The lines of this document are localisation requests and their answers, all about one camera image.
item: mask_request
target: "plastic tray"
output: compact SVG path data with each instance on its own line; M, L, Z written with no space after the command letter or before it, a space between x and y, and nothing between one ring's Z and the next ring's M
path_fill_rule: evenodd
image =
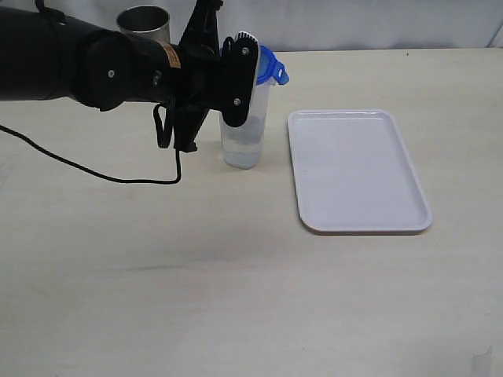
M393 117L301 110L288 118L299 214L318 232L418 233L433 217Z

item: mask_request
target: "metal cup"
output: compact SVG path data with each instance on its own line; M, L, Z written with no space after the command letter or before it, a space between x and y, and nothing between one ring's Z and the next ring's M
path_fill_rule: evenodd
M170 42L170 15L154 5L134 6L117 16L122 33L138 35L161 42Z

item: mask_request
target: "clear plastic bottle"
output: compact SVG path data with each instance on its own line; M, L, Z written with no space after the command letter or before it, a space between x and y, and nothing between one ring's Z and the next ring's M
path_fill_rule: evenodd
M285 65L274 53L260 46L260 64L257 86L250 103L246 122L241 127L228 126L220 115L224 161L232 167L251 169L260 160L263 149L264 130L270 87L276 82L284 85L289 81Z

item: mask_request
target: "blue lid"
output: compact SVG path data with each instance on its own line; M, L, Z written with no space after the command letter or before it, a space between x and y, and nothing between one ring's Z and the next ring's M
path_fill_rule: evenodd
M285 65L281 63L274 53L265 46L260 46L260 63L259 76L257 77L257 85L262 85L268 82L271 77L278 84L284 85L290 81L288 73L286 73Z

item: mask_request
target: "table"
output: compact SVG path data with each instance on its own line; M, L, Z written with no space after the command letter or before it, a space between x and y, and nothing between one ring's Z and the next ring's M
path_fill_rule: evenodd
M503 373L503 51L281 53L261 163L222 161L218 118L174 187L115 185L0 135L0 375ZM382 108L435 217L419 236L299 220L286 119ZM152 105L0 104L0 123L123 178L170 178Z

